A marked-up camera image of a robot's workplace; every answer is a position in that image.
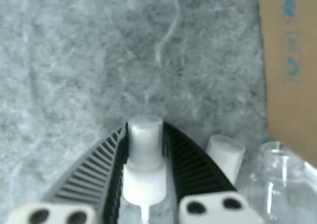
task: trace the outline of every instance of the white plastic cap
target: white plastic cap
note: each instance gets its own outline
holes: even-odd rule
[[[128,166],[138,170],[162,166],[162,129],[163,120],[158,116],[140,115],[128,120]]]
[[[215,135],[210,138],[206,152],[229,181],[235,184],[245,151],[245,146],[238,141]]]

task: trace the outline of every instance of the blue printed logo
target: blue printed logo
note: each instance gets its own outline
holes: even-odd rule
[[[292,57],[289,57],[287,60],[287,68],[290,76],[295,76],[299,71],[298,64]]]
[[[283,17],[288,15],[289,17],[295,17],[295,0],[285,0],[283,7]]]

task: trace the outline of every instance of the clear plastic bottle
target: clear plastic bottle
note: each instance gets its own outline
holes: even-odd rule
[[[261,146],[253,170],[238,190],[266,224],[313,224],[316,193],[305,182],[304,162],[280,142]]]

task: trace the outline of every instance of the gray fabric surface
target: gray fabric surface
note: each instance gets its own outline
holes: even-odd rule
[[[258,0],[0,0],[0,22],[0,223],[137,114],[203,147],[266,137]]]

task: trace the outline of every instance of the screw hole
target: screw hole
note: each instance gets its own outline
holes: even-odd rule
[[[67,220],[67,224],[84,224],[86,221],[86,214],[84,212],[75,212]]]
[[[233,198],[226,198],[223,201],[223,205],[227,209],[240,209],[240,208],[242,208],[241,203]]]
[[[189,213],[192,213],[192,214],[202,214],[206,212],[206,208],[204,207],[204,205],[198,202],[189,203],[187,205],[187,210]]]
[[[47,220],[49,211],[47,209],[40,209],[35,211],[29,219],[30,224],[41,224]]]

